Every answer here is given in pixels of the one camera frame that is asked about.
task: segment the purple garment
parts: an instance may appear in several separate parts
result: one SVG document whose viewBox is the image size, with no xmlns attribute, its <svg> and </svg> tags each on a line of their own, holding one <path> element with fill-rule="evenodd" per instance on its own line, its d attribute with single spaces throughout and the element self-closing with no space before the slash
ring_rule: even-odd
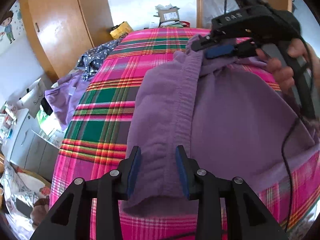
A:
<svg viewBox="0 0 320 240">
<path fill-rule="evenodd" d="M 78 70 L 62 77 L 58 80 L 58 87 L 45 92 L 45 99 L 51 106 L 63 131 L 68 128 L 76 107 L 90 84 L 90 81 L 82 79 L 82 74 L 83 71 Z M 72 87 L 75 87 L 76 90 L 73 95 L 69 95 Z"/>
<path fill-rule="evenodd" d="M 236 68 L 255 59 L 207 60 L 191 50 L 195 39 L 186 53 L 149 70 L 138 91 L 127 156 L 138 145 L 142 163 L 133 195 L 121 204 L 132 216 L 197 213 L 197 201 L 182 193 L 178 145 L 200 168 L 223 179 L 240 176 L 256 193 L 287 176 L 281 144 L 295 112 L 259 76 Z M 300 123 L 284 150 L 293 171 L 319 150 L 319 138 Z"/>
</svg>

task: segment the plaid bedsheet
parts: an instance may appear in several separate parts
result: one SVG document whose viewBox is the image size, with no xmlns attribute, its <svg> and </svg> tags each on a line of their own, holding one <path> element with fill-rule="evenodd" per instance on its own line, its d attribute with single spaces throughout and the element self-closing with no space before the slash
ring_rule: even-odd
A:
<svg viewBox="0 0 320 240">
<path fill-rule="evenodd" d="M 51 206 L 73 179 L 100 178 L 117 167 L 125 157 L 135 97 L 146 71 L 172 61 L 173 53 L 184 51 L 194 34 L 208 32 L 194 28 L 148 29 L 130 33 L 119 44 L 103 63 L 75 111 L 56 162 Z M 244 65 L 243 69 L 256 73 L 274 90 L 280 91 L 265 71 L 249 65 Z M 320 196 L 319 165 L 319 153 L 316 153 L 292 173 L 294 194 L 290 229 L 308 214 Z M 259 194 L 282 226 L 288 213 L 289 192 L 289 179 L 283 179 Z M 95 208 L 93 201 L 91 239 L 95 239 Z M 120 218 L 124 240 L 156 240 L 192 232 L 196 228 L 196 215 L 142 219 L 121 213 Z M 222 220 L 226 229 L 225 211 Z"/>
</svg>

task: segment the yellow box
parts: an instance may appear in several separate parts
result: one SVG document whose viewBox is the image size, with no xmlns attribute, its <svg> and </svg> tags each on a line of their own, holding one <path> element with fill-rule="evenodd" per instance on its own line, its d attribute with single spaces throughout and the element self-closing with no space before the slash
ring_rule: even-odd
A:
<svg viewBox="0 0 320 240">
<path fill-rule="evenodd" d="M 121 35 L 125 33 L 131 33 L 133 32 L 133 29 L 130 27 L 130 25 L 127 22 L 123 22 L 116 29 L 110 32 L 110 35 L 114 40 L 119 39 Z"/>
</svg>

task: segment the silver screw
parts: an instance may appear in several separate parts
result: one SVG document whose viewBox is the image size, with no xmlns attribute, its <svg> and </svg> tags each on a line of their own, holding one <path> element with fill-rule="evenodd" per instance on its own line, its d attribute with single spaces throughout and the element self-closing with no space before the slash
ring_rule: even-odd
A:
<svg viewBox="0 0 320 240">
<path fill-rule="evenodd" d="M 83 182 L 83 179 L 81 179 L 81 178 L 76 178 L 75 179 L 75 184 L 76 185 L 80 185 L 80 184 L 82 184 L 82 182 Z"/>
<path fill-rule="evenodd" d="M 236 184 L 242 184 L 243 183 L 243 179 L 240 178 L 240 177 L 235 177 L 233 180 L 235 181 Z"/>
<path fill-rule="evenodd" d="M 112 171 L 110 171 L 110 176 L 115 177 L 115 176 L 118 176 L 119 173 L 120 172 L 118 170 L 112 170 Z"/>
<path fill-rule="evenodd" d="M 197 173 L 198 173 L 198 175 L 200 175 L 200 176 L 204 176 L 204 175 L 207 174 L 206 170 L 203 170 L 203 169 L 197 170 Z"/>
</svg>

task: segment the cartoon boy wall decal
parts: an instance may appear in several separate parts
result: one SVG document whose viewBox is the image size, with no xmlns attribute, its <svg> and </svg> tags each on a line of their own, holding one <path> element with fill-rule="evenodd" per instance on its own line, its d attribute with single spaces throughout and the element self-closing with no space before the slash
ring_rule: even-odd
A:
<svg viewBox="0 0 320 240">
<path fill-rule="evenodd" d="M 12 43 L 12 41 L 15 40 L 15 38 L 13 37 L 13 33 L 12 33 L 12 25 L 10 24 L 12 22 L 12 19 L 13 19 L 13 12 L 12 11 L 8 11 L 4 15 L 3 19 L 4 20 L 1 23 L 1 26 L 4 27 L 4 32 L 1 32 L 1 35 L 4 35 L 4 33 L 6 33 L 10 43 Z"/>
</svg>

